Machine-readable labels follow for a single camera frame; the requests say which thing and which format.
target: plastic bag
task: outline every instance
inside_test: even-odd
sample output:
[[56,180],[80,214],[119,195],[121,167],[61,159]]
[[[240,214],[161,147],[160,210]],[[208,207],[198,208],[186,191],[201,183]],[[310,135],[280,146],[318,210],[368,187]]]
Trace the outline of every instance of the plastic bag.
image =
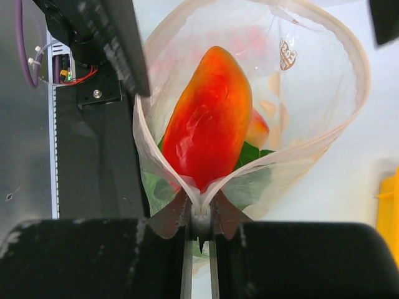
[[[228,50],[244,70],[253,107],[271,128],[264,148],[276,152],[200,195],[157,144],[202,56],[214,45]],[[222,189],[249,217],[261,218],[356,117],[370,86],[358,40],[305,1],[185,1],[154,30],[144,49],[152,96],[136,98],[133,132],[151,214],[173,198],[173,182],[185,189],[198,212]]]

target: green vegetable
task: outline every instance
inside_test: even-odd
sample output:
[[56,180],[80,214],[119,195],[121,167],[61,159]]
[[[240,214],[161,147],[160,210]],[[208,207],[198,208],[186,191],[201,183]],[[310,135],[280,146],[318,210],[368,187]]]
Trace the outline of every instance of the green vegetable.
[[256,148],[255,146],[250,145],[248,142],[245,141],[234,170],[237,170],[240,167],[243,167],[244,165],[247,165],[248,163],[265,157],[271,153],[273,153],[273,151],[269,151],[268,149],[262,149],[260,151],[259,148]]
[[150,205],[151,215],[162,210],[173,198],[176,192],[170,184],[151,173],[143,172],[143,185]]
[[243,176],[230,179],[224,186],[224,195],[239,210],[259,202],[265,188],[272,181],[272,170],[266,166]]
[[161,153],[162,153],[162,146],[163,146],[163,140],[165,139],[165,136],[163,135],[161,138],[161,141],[158,144],[158,148],[160,149]]

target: purple cable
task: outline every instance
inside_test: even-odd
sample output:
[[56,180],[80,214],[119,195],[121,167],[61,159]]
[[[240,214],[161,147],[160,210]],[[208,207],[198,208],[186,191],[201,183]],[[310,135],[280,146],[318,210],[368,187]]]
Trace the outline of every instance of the purple cable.
[[[34,69],[34,76],[32,78],[31,72],[29,71],[29,65],[27,63],[25,42],[24,42],[24,23],[22,16],[22,0],[16,0],[16,37],[17,37],[17,48],[19,54],[19,61],[21,63],[22,71],[26,82],[32,87],[36,88],[39,85],[39,66],[37,65]],[[42,62],[43,54],[37,58],[38,62]]]
[[55,72],[54,72],[54,83],[55,84],[60,84],[60,55],[57,55],[55,57]]

